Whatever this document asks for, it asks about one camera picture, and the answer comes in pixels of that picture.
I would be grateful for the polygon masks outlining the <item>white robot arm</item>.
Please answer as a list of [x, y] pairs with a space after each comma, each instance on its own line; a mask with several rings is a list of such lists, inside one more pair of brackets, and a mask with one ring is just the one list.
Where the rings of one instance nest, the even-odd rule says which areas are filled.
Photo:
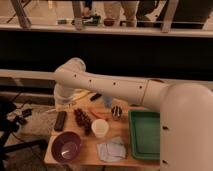
[[161, 171], [213, 171], [213, 91], [208, 87], [92, 74], [79, 58], [59, 66], [53, 78], [58, 104], [70, 103], [79, 88], [158, 112]]

